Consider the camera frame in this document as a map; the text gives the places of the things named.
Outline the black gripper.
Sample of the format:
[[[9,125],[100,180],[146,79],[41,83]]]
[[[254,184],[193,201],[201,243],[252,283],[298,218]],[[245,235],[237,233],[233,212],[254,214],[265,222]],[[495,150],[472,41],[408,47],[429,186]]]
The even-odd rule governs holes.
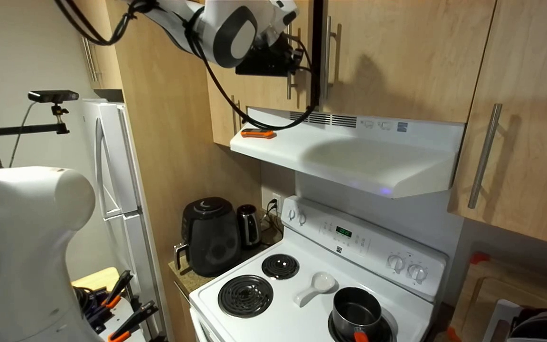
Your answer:
[[[281,36],[271,45],[250,47],[235,66],[243,76],[290,76],[300,68],[303,51]]]

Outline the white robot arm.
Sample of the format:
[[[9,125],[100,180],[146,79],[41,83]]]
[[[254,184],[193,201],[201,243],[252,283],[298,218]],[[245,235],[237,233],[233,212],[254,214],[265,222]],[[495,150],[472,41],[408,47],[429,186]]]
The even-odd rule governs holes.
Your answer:
[[[131,0],[125,19],[146,15],[180,49],[224,68],[252,47],[273,45],[296,19],[294,0]],[[83,315],[66,247],[95,209],[76,169],[0,169],[0,342],[104,342]]]

